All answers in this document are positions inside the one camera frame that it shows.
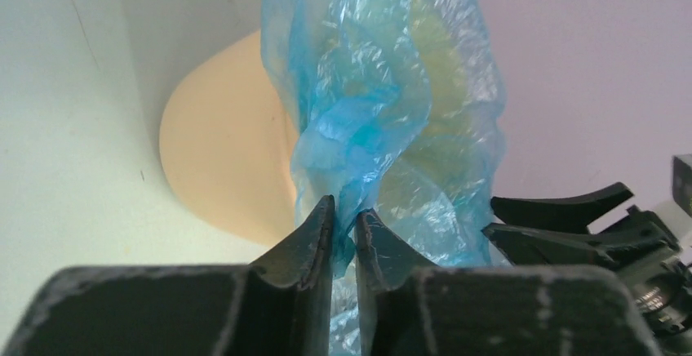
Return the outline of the blue plastic trash bag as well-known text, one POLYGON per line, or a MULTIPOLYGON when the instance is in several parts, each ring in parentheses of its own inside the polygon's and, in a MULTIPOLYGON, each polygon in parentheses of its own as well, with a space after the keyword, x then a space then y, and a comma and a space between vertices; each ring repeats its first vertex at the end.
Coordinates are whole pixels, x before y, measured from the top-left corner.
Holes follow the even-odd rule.
POLYGON ((261 15, 264 68, 298 132, 296 222, 335 199, 327 352, 358 355, 360 211, 436 264, 491 263, 505 90, 477 0, 262 0, 261 15))

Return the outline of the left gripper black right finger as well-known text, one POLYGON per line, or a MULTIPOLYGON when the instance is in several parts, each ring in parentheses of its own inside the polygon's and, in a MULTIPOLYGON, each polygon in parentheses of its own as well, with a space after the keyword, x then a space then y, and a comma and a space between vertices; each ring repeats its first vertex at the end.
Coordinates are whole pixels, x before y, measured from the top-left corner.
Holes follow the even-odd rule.
POLYGON ((375 211, 356 219, 364 355, 658 355, 626 287, 595 266, 441 267, 375 211))

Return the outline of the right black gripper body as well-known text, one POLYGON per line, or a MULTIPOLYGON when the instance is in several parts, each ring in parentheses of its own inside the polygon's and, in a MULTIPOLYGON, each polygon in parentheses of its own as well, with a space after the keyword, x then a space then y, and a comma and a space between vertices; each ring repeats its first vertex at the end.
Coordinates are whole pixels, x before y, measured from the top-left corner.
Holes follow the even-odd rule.
POLYGON ((690 215, 678 206, 630 206, 599 235, 614 242, 609 249, 617 263, 613 271, 629 287, 690 286, 690 215))

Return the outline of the yellow cartoon trash bin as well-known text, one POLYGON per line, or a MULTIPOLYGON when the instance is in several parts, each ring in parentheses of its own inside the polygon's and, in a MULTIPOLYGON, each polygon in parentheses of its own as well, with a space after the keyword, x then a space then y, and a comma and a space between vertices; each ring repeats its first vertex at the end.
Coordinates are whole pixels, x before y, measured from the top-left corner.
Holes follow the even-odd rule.
POLYGON ((190 72, 162 114, 158 146, 175 196, 208 224, 271 247, 294 228, 297 132, 254 32, 190 72))

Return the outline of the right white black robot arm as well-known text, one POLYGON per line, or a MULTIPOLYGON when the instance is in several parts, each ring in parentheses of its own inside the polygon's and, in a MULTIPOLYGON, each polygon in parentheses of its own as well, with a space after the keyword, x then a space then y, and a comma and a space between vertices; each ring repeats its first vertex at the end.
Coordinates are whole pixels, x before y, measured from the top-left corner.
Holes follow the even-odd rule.
POLYGON ((568 198, 493 197, 482 233, 512 265, 595 265, 615 273, 666 355, 691 353, 691 262, 653 211, 628 207, 600 233, 588 226, 632 198, 616 182, 568 198))

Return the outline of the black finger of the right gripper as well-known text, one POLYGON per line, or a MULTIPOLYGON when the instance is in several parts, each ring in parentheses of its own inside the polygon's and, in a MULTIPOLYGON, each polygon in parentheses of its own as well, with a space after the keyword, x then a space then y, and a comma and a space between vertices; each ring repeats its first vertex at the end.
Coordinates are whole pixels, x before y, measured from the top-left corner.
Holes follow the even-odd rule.
POLYGON ((568 234, 586 234, 588 226, 634 193, 622 182, 568 198, 493 197, 493 213, 506 225, 568 234))
POLYGON ((665 245, 647 228, 586 235, 492 223, 482 233, 513 265, 624 267, 665 245))

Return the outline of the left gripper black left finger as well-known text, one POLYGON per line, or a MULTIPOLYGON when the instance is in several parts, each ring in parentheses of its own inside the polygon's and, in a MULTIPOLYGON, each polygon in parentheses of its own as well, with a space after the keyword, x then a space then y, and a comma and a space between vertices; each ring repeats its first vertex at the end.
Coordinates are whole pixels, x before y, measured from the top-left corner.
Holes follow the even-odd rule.
POLYGON ((335 200, 247 265, 84 266, 37 292, 7 355, 326 355, 335 200))

